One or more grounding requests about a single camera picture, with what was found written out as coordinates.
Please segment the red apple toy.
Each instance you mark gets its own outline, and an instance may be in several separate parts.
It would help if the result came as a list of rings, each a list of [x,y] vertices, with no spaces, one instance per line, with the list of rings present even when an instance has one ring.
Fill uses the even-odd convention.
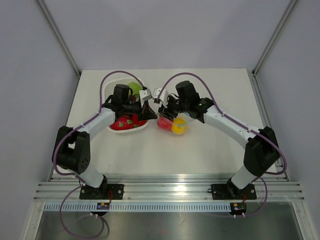
[[[172,131],[173,122],[166,117],[160,116],[157,119],[157,126],[164,131]]]

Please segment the clear zip bag blue zipper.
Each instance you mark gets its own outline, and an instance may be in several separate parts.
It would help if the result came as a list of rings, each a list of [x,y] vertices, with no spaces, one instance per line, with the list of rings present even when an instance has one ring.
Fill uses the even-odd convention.
[[[157,129],[176,136],[183,136],[189,130],[189,125],[194,121],[187,114],[178,114],[174,119],[169,119],[163,114],[158,114],[156,121]]]

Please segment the yellow lemon toy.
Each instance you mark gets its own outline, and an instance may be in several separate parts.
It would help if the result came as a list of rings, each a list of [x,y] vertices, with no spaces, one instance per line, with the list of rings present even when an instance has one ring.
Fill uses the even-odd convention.
[[[183,135],[187,131],[187,122],[180,117],[173,120],[171,131],[176,135]]]

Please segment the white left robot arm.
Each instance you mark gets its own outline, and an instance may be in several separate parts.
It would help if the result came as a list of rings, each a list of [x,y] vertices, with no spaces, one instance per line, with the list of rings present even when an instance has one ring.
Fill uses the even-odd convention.
[[[55,171],[62,176],[65,173],[60,172],[58,167],[69,171],[68,175],[91,187],[90,193],[97,199],[103,199],[108,194],[108,186],[104,184],[105,176],[90,164],[91,140],[124,115],[136,115],[138,121],[157,118],[149,105],[152,98],[150,89],[143,87],[138,101],[132,100],[132,97],[133,90],[128,85],[117,84],[113,94],[105,102],[100,102],[99,110],[92,118],[77,127],[62,126],[57,132],[52,155]]]

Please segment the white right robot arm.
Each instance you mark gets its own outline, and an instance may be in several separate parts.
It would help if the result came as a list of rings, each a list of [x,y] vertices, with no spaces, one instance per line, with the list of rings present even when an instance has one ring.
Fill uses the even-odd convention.
[[[212,99],[201,98],[188,80],[178,83],[175,88],[177,96],[164,88],[153,91],[160,115],[173,120],[178,114],[186,113],[192,119],[220,130],[243,147],[243,165],[226,183],[228,195],[239,198],[248,184],[265,174],[280,158],[275,132],[267,126],[253,127],[220,111]]]

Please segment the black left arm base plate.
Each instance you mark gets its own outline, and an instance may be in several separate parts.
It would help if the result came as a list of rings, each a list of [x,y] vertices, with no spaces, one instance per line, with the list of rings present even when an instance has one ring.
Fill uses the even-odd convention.
[[[106,183],[98,188],[92,186],[81,187],[79,199],[80,200],[122,200],[124,195],[123,184]]]

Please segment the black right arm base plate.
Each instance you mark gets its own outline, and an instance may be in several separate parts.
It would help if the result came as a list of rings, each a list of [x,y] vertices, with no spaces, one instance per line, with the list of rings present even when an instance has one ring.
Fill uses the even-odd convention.
[[[207,189],[213,200],[256,200],[257,194],[253,184],[240,190],[230,190],[226,183],[215,183]]]

